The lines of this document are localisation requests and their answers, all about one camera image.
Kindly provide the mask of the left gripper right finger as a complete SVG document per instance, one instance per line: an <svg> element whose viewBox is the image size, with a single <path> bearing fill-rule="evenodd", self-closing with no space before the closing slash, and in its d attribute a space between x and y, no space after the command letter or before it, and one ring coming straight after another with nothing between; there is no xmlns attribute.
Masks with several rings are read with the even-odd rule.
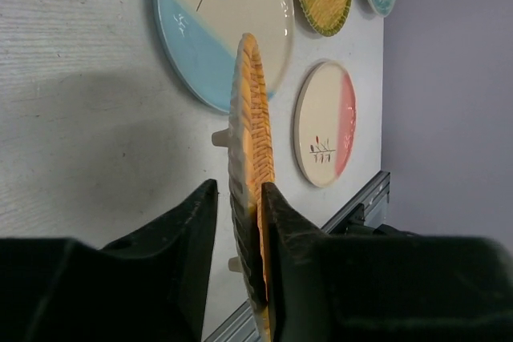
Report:
<svg viewBox="0 0 513 342"><path fill-rule="evenodd" d="M274 341L509 341L512 258L479 237L412 235L357 225L313 245L317 227L272 183L262 187L269 234Z"/></svg>

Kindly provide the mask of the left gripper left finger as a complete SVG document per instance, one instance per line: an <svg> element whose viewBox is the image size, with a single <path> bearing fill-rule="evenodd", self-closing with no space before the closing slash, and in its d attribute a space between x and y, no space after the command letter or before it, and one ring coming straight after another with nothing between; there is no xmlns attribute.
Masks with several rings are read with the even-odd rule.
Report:
<svg viewBox="0 0 513 342"><path fill-rule="evenodd" d="M200 340L217 200L208 179L102 248L72 238L2 239L2 340Z"/></svg>

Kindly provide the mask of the round orange woven plate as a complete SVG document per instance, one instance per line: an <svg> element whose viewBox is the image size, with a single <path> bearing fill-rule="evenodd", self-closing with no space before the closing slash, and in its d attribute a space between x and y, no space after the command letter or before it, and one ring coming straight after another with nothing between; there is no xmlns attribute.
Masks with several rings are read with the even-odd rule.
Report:
<svg viewBox="0 0 513 342"><path fill-rule="evenodd" d="M228 266L244 277L257 331L271 341L269 258L264 230L262 184L275 180L269 100L256 38L242 36L232 80L228 128L212 134L228 149L228 187L238 257Z"/></svg>

